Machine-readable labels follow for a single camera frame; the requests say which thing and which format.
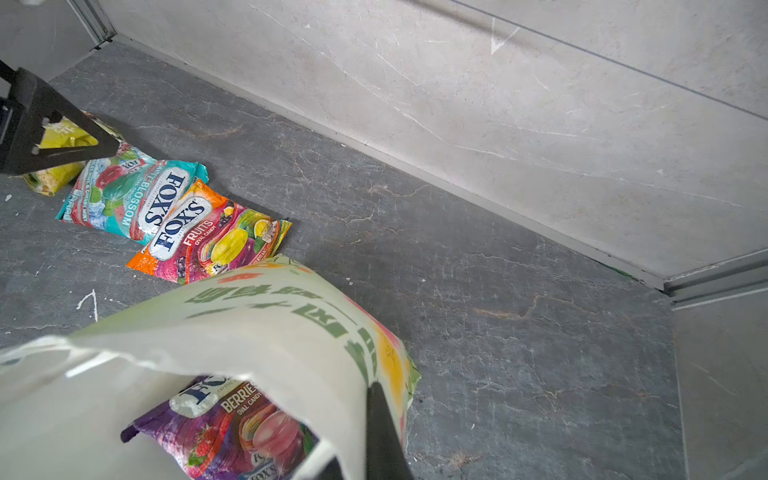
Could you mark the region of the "green Fox's mint candy bag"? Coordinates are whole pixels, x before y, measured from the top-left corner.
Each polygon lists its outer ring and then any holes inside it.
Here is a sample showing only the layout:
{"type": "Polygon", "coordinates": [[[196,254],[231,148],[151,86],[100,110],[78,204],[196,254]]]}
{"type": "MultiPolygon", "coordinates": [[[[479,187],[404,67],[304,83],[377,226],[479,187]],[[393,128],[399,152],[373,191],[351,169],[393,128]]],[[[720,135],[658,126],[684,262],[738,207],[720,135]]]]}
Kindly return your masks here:
{"type": "Polygon", "coordinates": [[[205,165],[157,160],[122,142],[115,156],[86,163],[57,219],[145,245],[197,180],[209,180],[205,165]]]}

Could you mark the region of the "pink Fox's fruit candy bag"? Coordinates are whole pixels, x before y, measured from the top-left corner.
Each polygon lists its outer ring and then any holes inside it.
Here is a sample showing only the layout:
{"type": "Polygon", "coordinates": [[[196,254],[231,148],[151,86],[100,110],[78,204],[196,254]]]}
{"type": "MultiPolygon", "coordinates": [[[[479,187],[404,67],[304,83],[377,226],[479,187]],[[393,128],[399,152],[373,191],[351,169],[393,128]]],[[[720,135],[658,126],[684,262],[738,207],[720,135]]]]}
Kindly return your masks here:
{"type": "Polygon", "coordinates": [[[127,266],[185,285],[273,257],[292,223],[216,193],[200,180],[127,266]]]}

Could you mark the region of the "white printed paper bag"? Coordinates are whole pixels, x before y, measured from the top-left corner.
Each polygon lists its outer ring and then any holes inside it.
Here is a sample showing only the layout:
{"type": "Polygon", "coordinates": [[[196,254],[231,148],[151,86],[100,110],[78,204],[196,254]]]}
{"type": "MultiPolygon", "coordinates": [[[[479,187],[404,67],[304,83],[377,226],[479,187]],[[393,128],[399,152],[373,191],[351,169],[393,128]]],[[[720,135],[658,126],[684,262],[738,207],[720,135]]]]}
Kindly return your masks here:
{"type": "Polygon", "coordinates": [[[420,378],[396,335],[278,256],[4,350],[1,475],[191,479],[153,438],[120,434],[209,375],[252,383],[316,436],[290,479],[366,479],[368,387],[383,387],[403,449],[420,378]]]}

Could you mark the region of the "purple Fox's berries candy bag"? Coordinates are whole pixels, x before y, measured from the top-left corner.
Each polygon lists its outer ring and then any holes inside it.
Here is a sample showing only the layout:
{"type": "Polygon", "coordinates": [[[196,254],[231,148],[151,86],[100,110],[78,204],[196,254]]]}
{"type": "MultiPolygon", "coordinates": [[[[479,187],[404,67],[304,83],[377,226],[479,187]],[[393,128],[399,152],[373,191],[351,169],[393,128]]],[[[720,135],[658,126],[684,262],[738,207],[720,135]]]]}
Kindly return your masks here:
{"type": "Polygon", "coordinates": [[[153,438],[191,479],[290,479],[317,438],[248,381],[198,376],[131,422],[127,443],[153,438]]]}

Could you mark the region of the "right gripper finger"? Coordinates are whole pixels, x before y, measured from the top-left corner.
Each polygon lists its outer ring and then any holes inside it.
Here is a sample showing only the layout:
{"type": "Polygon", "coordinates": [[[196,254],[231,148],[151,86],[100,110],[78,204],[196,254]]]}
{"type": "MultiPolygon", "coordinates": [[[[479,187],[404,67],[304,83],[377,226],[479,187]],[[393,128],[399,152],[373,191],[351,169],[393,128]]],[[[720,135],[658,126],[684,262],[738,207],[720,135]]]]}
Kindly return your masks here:
{"type": "Polygon", "coordinates": [[[375,382],[367,390],[366,479],[413,480],[383,387],[375,382]]]}

